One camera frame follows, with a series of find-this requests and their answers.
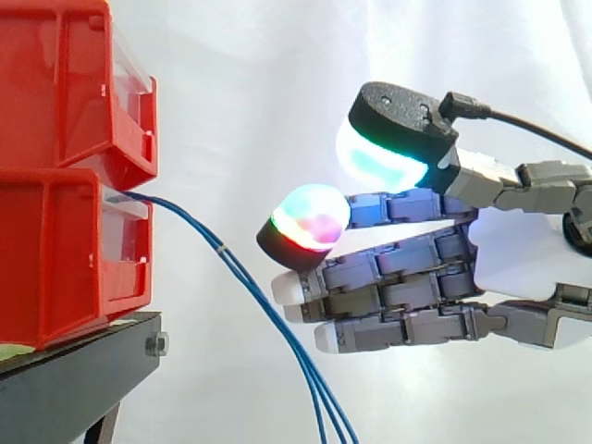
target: white backdrop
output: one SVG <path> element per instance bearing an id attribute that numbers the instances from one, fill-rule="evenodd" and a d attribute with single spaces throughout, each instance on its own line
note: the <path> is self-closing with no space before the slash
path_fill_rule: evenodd
<path id="1" fill-rule="evenodd" d="M 160 174 L 144 191 L 202 219 L 264 288 L 281 271 L 254 234 L 299 185 L 366 191 L 335 134 L 366 80 L 457 90 L 592 145 L 587 0 L 111 0 L 159 80 Z M 495 122 L 460 146 L 518 165 L 580 161 Z M 116 443 L 314 443 L 279 334 L 182 221 L 157 211 L 154 303 L 171 337 L 122 406 Z M 542 352 L 500 338 L 356 356 L 314 351 L 363 443 L 590 442 L 592 341 Z"/>

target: colorful led light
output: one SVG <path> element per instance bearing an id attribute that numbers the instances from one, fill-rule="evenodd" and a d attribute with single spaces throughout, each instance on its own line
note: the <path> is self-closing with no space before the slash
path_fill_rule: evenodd
<path id="1" fill-rule="evenodd" d="M 291 192 L 271 221 L 277 230 L 306 250 L 331 250 L 350 223 L 350 205 L 333 187 L 305 185 Z"/>
<path id="2" fill-rule="evenodd" d="M 426 164 L 371 143 L 347 120 L 338 132 L 337 155 L 348 174 L 375 191 L 410 190 L 427 172 Z"/>

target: red plastic drawer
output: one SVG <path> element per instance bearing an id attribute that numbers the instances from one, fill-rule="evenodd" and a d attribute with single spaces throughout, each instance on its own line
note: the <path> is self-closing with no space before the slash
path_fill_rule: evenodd
<path id="1" fill-rule="evenodd" d="M 0 166 L 156 176 L 156 83 L 105 0 L 0 0 L 0 30 Z"/>
<path id="2" fill-rule="evenodd" d="M 150 302 L 152 207 L 77 169 L 0 169 L 0 343 L 43 349 Z"/>

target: blue cable bundle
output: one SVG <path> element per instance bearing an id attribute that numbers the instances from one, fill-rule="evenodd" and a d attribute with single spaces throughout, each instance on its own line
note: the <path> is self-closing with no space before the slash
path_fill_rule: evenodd
<path id="1" fill-rule="evenodd" d="M 311 359 L 310 355 L 306 352 L 303 345 L 298 341 L 296 336 L 292 333 L 288 325 L 284 322 L 281 316 L 273 309 L 259 286 L 254 281 L 253 277 L 249 274 L 249 272 L 244 268 L 244 266 L 239 262 L 236 256 L 228 249 L 228 247 L 218 238 L 216 234 L 212 232 L 208 227 L 202 224 L 197 219 L 193 218 L 189 213 L 183 210 L 178 205 L 171 203 L 165 199 L 161 199 L 159 197 L 152 197 L 146 196 L 143 194 L 139 194 L 137 192 L 126 192 L 130 198 L 138 200 L 138 201 L 145 201 L 150 202 L 152 204 L 160 205 L 167 210 L 172 211 L 176 215 L 183 218 L 187 223 L 189 223 L 195 230 L 197 230 L 203 238 L 207 241 L 207 243 L 218 253 L 222 261 L 227 265 L 230 269 L 232 274 L 246 287 L 246 289 L 252 294 L 255 298 L 257 303 L 261 306 L 264 312 L 269 316 L 271 322 L 276 326 L 282 336 L 286 339 L 290 348 L 294 352 L 298 364 L 302 369 L 302 373 L 304 374 L 304 378 L 306 379 L 306 383 L 308 385 L 308 389 L 310 390 L 311 397 L 313 399 L 313 406 L 314 406 L 314 414 L 316 415 L 316 422 L 318 425 L 318 433 L 323 444 L 327 443 L 327 434 L 325 432 L 325 425 L 323 422 L 323 415 L 321 413 L 321 408 L 319 404 L 319 397 L 321 402 L 327 411 L 329 419 L 335 427 L 335 431 L 339 437 L 339 441 L 341 443 L 347 444 L 347 439 L 343 430 L 341 429 L 341 425 L 338 421 L 336 416 L 339 416 L 339 419 L 347 429 L 348 435 L 351 438 L 351 442 L 353 444 L 358 444 L 360 441 L 358 440 L 352 424 L 350 423 L 348 417 L 343 412 L 341 407 L 339 406 L 338 401 L 336 400 L 333 392 L 329 388 L 327 382 L 319 372 L 318 368 L 316 367 L 315 363 Z"/>

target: gray robotic finger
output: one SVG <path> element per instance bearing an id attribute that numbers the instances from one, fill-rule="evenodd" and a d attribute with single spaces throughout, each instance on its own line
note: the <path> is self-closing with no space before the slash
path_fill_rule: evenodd
<path id="1" fill-rule="evenodd" d="M 314 338 L 322 352 L 373 352 L 401 345 L 479 340 L 505 326 L 506 318 L 487 315 L 485 305 L 466 303 L 329 322 L 316 328 Z"/>
<path id="2" fill-rule="evenodd" d="M 463 223 L 327 259 L 308 273 L 285 273 L 272 282 L 274 298 L 281 305 L 301 305 L 326 298 L 334 301 L 353 291 L 378 286 L 379 298 L 388 300 L 394 291 L 403 295 L 394 296 L 395 299 L 404 300 L 405 288 L 412 287 L 414 279 L 418 279 L 415 275 L 436 275 L 437 282 L 432 285 L 454 286 L 456 280 L 462 279 L 457 275 L 472 275 L 476 258 L 476 248 L 468 241 L 468 225 Z M 421 285 L 429 283 L 427 277 L 420 280 Z M 384 290 L 391 285 L 400 287 Z M 457 293 L 448 297 L 464 297 L 462 291 Z"/>

